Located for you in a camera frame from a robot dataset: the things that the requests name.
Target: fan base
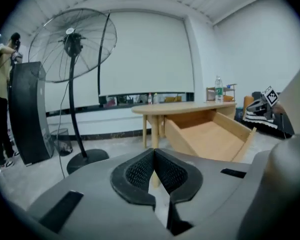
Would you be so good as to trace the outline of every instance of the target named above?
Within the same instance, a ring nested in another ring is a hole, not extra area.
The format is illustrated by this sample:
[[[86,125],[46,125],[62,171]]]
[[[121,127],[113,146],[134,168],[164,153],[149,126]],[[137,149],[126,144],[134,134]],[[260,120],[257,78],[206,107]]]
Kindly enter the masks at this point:
[[[87,158],[84,158],[81,153],[78,153],[68,162],[66,171],[69,175],[81,167],[109,158],[108,153],[102,149],[90,149],[85,152],[88,156]]]

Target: plastic bottle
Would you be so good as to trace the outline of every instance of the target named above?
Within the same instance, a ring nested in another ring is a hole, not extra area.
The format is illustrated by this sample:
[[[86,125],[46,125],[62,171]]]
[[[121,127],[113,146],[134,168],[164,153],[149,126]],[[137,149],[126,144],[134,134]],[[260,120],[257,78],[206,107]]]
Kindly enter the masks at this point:
[[[148,104],[153,104],[151,92],[149,92],[149,95],[148,95]]]
[[[215,102],[222,103],[224,102],[224,86],[222,84],[222,80],[220,76],[216,76],[215,84],[214,84],[214,94],[215,94]]]
[[[159,96],[158,93],[155,93],[153,96],[153,104],[159,104]]]

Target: black speaker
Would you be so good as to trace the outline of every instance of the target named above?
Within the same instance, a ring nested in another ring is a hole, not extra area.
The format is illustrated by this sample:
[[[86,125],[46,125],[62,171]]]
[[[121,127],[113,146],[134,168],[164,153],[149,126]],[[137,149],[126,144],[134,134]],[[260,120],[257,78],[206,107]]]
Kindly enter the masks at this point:
[[[25,165],[52,157],[53,142],[46,117],[45,74],[41,62],[16,64],[10,74],[9,114],[15,144]]]

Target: wooden box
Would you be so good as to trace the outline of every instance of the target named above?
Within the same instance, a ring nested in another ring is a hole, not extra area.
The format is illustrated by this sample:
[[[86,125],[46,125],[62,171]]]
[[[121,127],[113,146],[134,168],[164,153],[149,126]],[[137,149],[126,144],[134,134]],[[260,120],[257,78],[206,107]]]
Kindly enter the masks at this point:
[[[207,159],[240,162],[256,128],[250,130],[216,112],[203,110],[167,115],[164,133],[178,152]]]

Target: trash bin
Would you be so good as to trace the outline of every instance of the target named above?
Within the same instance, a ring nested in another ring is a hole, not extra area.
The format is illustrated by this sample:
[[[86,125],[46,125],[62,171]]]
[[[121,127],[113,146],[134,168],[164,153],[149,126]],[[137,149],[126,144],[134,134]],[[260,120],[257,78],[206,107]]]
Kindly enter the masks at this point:
[[[51,140],[60,156],[65,157],[72,152],[72,145],[69,137],[68,129],[59,129],[59,136],[57,138],[58,130],[51,132]]]

